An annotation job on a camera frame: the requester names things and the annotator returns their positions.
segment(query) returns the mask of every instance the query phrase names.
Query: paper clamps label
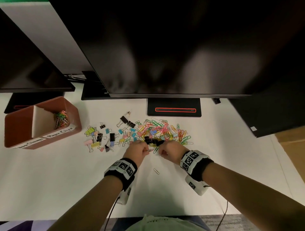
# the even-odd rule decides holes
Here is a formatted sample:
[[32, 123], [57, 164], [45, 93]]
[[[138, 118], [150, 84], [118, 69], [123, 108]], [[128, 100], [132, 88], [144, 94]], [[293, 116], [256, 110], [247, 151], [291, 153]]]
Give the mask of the paper clamps label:
[[46, 138], [39, 138], [38, 137], [38, 138], [29, 140], [29, 141], [27, 141], [25, 143], [19, 144], [17, 146], [11, 147], [11, 148], [25, 148], [25, 147], [31, 146], [31, 145], [36, 144], [36, 143], [38, 143], [40, 141], [43, 141], [43, 140], [46, 140]]
[[56, 132], [53, 132], [53, 133], [50, 133], [46, 136], [43, 136], [45, 138], [53, 138], [53, 137], [56, 137], [56, 136], [60, 136], [66, 132], [70, 132], [70, 131], [73, 131], [74, 129], [76, 128], [76, 126], [74, 124], [70, 124], [69, 127], [66, 127], [66, 128], [63, 128], [59, 131], [56, 131]]

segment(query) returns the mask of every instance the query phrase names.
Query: black cable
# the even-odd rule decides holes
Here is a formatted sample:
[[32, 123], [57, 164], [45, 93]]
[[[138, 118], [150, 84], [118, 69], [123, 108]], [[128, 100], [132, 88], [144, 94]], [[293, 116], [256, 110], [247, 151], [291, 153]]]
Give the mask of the black cable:
[[217, 226], [216, 231], [218, 230], [218, 228], [219, 228], [219, 226], [220, 226], [220, 224], [221, 224], [222, 220], [224, 219], [224, 217], [225, 217], [225, 215], [226, 215], [226, 213], [227, 213], [227, 211], [228, 211], [228, 204], [229, 204], [229, 202], [227, 201], [227, 209], [226, 209], [226, 211], [225, 211], [225, 213], [224, 213], [224, 216], [222, 217], [222, 219], [221, 219], [221, 221], [220, 221], [219, 225]]
[[108, 220], [107, 220], [107, 222], [106, 222], [106, 224], [105, 224], [104, 231], [106, 231], [106, 227], [107, 227], [107, 224], [108, 224], [109, 218], [110, 218], [111, 213], [112, 213], [112, 211], [113, 211], [113, 209], [114, 209], [114, 206], [115, 206], [115, 204], [117, 203], [117, 200], [118, 200], [119, 198], [120, 198], [120, 197], [118, 197], [118, 198], [116, 199], [116, 201], [114, 202], [114, 205], [113, 205], [112, 210], [111, 210], [111, 212], [110, 212], [110, 214], [109, 214]]

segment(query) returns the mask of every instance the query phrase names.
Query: brown organizer box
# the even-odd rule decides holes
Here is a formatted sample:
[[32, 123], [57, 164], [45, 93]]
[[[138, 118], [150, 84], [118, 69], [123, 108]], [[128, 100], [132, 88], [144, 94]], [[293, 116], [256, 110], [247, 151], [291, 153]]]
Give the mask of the brown organizer box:
[[39, 104], [52, 113], [66, 111], [69, 124], [51, 133], [32, 138], [32, 122], [34, 106], [12, 112], [5, 117], [4, 146], [9, 148], [37, 149], [60, 139], [74, 135], [82, 130], [78, 109], [60, 96]]

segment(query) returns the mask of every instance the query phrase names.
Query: white desk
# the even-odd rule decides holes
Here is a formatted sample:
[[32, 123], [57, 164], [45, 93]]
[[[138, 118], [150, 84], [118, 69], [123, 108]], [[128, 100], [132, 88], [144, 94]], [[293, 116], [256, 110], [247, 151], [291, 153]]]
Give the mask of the white desk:
[[[88, 152], [83, 145], [88, 125], [117, 130], [119, 118], [131, 111], [130, 120], [143, 122], [146, 99], [81, 101], [82, 84], [65, 97], [74, 104], [81, 117], [83, 131], [36, 150], [7, 149], [3, 136], [0, 150], [0, 220], [58, 219], [103, 178], [103, 173], [128, 147], [114, 147], [114, 152]], [[3, 112], [11, 94], [0, 94]], [[169, 124], [180, 124], [191, 135], [189, 149], [198, 149], [234, 171], [270, 186], [292, 197], [291, 188], [305, 185], [291, 164], [285, 165], [290, 185], [283, 174], [272, 137], [256, 139], [228, 100], [215, 105], [201, 99], [201, 118], [166, 117]], [[5, 114], [1, 114], [4, 124]], [[139, 171], [127, 205], [116, 205], [112, 217], [152, 215], [222, 214], [226, 200], [213, 189], [199, 197], [184, 181], [186, 173], [173, 163], [151, 153]], [[301, 203], [304, 196], [294, 195]], [[229, 204], [229, 214], [239, 213]]]

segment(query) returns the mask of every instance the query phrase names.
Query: monitor screen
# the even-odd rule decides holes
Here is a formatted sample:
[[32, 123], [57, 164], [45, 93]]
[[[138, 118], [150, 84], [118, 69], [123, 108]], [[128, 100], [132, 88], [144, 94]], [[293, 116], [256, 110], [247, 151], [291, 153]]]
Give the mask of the monitor screen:
[[304, 26], [297, 0], [50, 2], [112, 97], [252, 94]]
[[1, 9], [0, 33], [0, 92], [75, 90]]

